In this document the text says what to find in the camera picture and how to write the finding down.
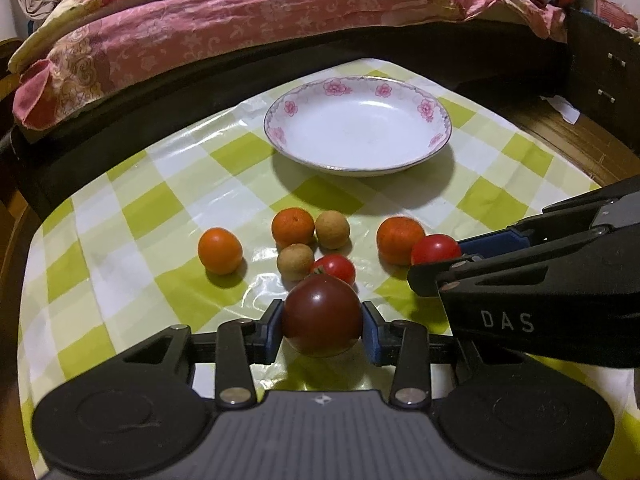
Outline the white floral porcelain plate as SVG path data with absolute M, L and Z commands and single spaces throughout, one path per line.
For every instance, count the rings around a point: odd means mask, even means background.
M 262 128 L 286 158 L 352 177 L 382 176 L 420 165 L 452 135 L 451 118 L 431 93 L 373 76 L 302 84 L 270 105 Z

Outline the dark maroon large tomato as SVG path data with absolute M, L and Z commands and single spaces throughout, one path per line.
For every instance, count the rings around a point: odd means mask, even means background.
M 282 330 L 288 343 L 304 356 L 337 356 L 361 337 L 360 300 L 342 280 L 329 274 L 311 274 L 288 293 Z

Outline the tan longan fruit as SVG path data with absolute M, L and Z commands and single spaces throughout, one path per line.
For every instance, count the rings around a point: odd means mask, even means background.
M 306 278 L 314 264 L 314 252 L 308 245 L 292 244 L 283 248 L 277 258 L 281 278 L 298 282 Z
M 350 225 L 339 211 L 323 211 L 314 224 L 318 242 L 326 249 L 340 249 L 349 241 Z

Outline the dark drawer cabinet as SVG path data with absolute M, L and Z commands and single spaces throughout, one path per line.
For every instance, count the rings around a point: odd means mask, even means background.
M 639 46 L 586 11 L 567 14 L 570 102 L 632 150 L 639 148 Z

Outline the orange mandarin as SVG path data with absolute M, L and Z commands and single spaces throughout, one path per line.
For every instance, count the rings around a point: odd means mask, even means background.
M 279 249 L 310 244 L 314 238 L 314 218 L 302 208 L 283 209 L 272 219 L 271 234 Z

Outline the red cherry tomato with stem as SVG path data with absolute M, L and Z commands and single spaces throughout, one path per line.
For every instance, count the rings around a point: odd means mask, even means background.
M 356 268 L 349 260 L 340 254 L 326 255 L 319 258 L 310 269 L 311 273 L 323 273 L 338 278 L 352 286 L 356 281 Z

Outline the dark sofa bed frame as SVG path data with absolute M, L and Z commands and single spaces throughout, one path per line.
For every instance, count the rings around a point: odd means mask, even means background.
M 20 191 L 40 215 L 106 170 L 171 133 L 299 77 L 377 58 L 491 107 L 555 93 L 570 48 L 523 25 L 474 20 L 331 32 L 176 68 L 119 92 L 38 141 L 1 137 L 1 192 Z

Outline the green white checkered tablecloth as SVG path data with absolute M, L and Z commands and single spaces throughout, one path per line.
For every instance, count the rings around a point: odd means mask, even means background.
M 431 233 L 467 237 L 503 228 L 594 189 L 593 180 L 533 136 L 480 105 L 389 62 L 351 62 L 320 79 L 378 76 L 415 84 L 446 108 L 452 136 L 424 164 L 378 178 L 342 178 L 292 162 L 268 142 L 272 89 L 168 136 L 75 192 L 44 220 L 26 266 L 18 341 L 22 414 L 55 387 L 149 337 L 184 323 L 199 332 L 256 318 L 285 294 L 270 234 L 288 207 L 334 209 L 348 219 L 357 288 L 390 320 L 437 333 L 440 304 L 410 292 L 378 260 L 375 233 L 394 214 Z M 243 259 L 209 273 L 198 241 L 233 233 Z

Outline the orange mandarin rough skin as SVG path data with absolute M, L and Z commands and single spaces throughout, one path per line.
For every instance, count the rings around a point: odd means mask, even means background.
M 408 266 L 413 246 L 426 235 L 413 218 L 395 216 L 385 219 L 376 232 L 376 246 L 381 259 L 395 266 Z

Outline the pink floral quilt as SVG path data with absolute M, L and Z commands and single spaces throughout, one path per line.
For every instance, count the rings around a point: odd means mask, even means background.
M 488 12 L 564 40 L 535 0 L 64 0 L 9 60 L 15 121 L 43 132 L 134 84 L 233 51 L 363 27 L 466 22 Z

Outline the white paper scrap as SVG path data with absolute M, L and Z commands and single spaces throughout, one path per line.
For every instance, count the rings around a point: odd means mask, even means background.
M 542 96 L 542 100 L 551 105 L 563 118 L 564 122 L 574 126 L 580 117 L 580 111 L 562 96 Z

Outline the smooth orange tomato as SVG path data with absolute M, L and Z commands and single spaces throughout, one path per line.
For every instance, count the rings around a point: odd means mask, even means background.
M 211 274 L 233 273 L 243 259 L 240 241 L 230 231 L 223 228 L 206 230 L 198 241 L 198 258 Z

